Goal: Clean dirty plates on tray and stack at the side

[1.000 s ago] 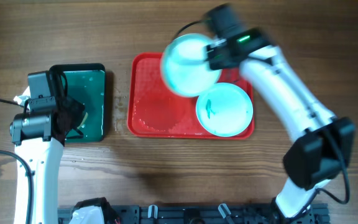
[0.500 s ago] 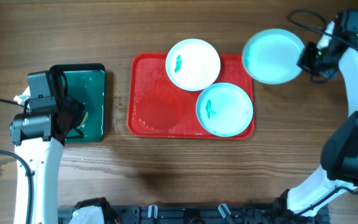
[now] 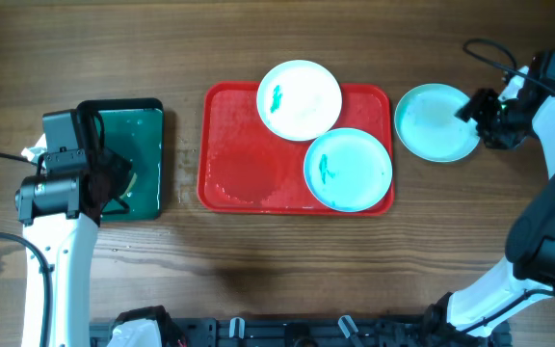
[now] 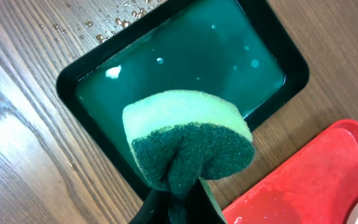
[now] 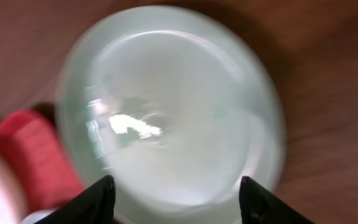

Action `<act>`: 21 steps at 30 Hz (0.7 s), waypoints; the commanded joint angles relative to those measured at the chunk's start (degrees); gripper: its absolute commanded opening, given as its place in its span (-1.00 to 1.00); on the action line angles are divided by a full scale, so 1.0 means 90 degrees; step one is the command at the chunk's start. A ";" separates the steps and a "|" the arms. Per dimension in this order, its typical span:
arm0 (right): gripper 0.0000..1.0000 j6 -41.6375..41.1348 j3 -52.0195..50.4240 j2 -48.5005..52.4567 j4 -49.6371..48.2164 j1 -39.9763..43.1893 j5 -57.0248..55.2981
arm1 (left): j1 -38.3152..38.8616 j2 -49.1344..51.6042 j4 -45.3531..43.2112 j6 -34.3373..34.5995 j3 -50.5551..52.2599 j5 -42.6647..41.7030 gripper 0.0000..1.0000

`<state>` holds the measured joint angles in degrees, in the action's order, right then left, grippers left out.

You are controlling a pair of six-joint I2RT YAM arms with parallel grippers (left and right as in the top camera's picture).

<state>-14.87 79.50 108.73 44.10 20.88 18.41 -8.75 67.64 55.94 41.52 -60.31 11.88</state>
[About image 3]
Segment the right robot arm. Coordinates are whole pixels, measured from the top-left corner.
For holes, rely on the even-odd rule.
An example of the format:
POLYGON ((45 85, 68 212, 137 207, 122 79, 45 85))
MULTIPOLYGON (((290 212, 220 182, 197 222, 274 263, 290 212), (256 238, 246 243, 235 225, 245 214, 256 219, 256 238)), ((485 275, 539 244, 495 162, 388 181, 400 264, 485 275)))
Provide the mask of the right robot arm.
POLYGON ((555 51, 509 76, 502 93, 481 89, 452 116, 474 124, 488 148, 510 149, 537 138, 549 180, 512 225, 501 260, 428 307, 420 333, 426 341, 479 342, 513 315, 555 297, 555 51))

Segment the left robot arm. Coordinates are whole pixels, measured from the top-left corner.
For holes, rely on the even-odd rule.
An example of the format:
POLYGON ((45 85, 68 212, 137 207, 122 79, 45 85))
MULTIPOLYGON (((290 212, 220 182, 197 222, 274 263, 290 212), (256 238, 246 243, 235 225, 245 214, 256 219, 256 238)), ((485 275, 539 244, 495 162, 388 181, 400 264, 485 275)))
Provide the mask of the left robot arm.
POLYGON ((90 272, 98 224, 84 214, 37 217, 22 230, 27 287, 21 345, 90 344, 90 272))

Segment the mint plate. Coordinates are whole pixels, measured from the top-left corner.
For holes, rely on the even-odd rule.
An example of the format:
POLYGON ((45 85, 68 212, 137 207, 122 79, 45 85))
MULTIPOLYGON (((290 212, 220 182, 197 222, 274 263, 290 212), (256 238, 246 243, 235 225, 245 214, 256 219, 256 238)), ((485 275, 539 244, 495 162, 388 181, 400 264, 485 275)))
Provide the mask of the mint plate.
POLYGON ((424 84, 408 91, 394 112, 394 127, 403 145, 431 162, 450 163, 468 156, 480 142, 474 120, 456 117, 470 98, 445 84, 424 84))
POLYGON ((303 161, 312 196, 338 212, 367 210, 390 190, 393 167, 388 150, 371 134, 337 128, 312 142, 303 161))

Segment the green sponge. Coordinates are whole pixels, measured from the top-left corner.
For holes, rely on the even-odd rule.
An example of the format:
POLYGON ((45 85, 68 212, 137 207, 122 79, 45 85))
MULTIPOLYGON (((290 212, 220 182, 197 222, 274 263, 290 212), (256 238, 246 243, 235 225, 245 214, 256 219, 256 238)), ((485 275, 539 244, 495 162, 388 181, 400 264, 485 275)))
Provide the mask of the green sponge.
POLYGON ((133 186, 135 185, 136 181, 137 181, 138 175, 136 173, 132 173, 127 181, 127 185, 125 186, 125 189, 123 190, 122 193, 119 194, 120 198, 124 198, 128 193, 131 192, 133 186))

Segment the white plate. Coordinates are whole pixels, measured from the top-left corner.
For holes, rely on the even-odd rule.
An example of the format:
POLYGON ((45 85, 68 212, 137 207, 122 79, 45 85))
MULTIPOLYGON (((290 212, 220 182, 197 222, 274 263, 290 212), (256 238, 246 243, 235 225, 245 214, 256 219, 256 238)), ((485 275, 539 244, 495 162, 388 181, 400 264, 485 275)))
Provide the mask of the white plate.
POLYGON ((310 141, 336 124, 342 110, 342 92, 325 67, 292 60, 273 67, 262 78, 256 109, 264 125, 280 138, 310 141))

